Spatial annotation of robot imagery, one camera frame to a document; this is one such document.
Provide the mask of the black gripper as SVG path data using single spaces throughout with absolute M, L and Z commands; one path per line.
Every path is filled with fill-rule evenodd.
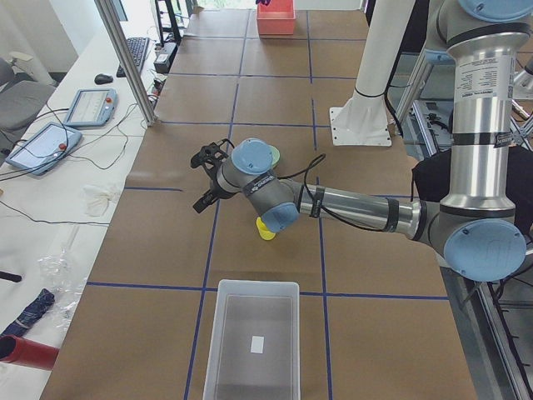
M 220 165 L 206 164 L 203 166 L 207 176 L 210 178 L 210 187 L 194 204 L 193 209 L 197 213 L 202 213 L 206 208 L 210 207 L 216 200 L 228 199 L 229 192 L 222 188 L 217 179 L 217 174 L 220 170 Z

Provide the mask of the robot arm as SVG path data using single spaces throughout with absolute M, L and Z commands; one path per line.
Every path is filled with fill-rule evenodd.
M 248 138 L 225 152 L 210 143 L 192 157 L 210 187 L 196 201 L 243 194 L 266 228 L 288 228 L 302 214 L 328 216 L 371 232 L 401 233 L 425 243 L 465 278 L 491 282 L 515 272 L 526 240 L 506 196 L 516 53 L 531 33 L 529 1 L 433 1 L 426 49 L 455 63 L 448 193 L 438 202 L 401 203 L 278 177 L 270 146 Z

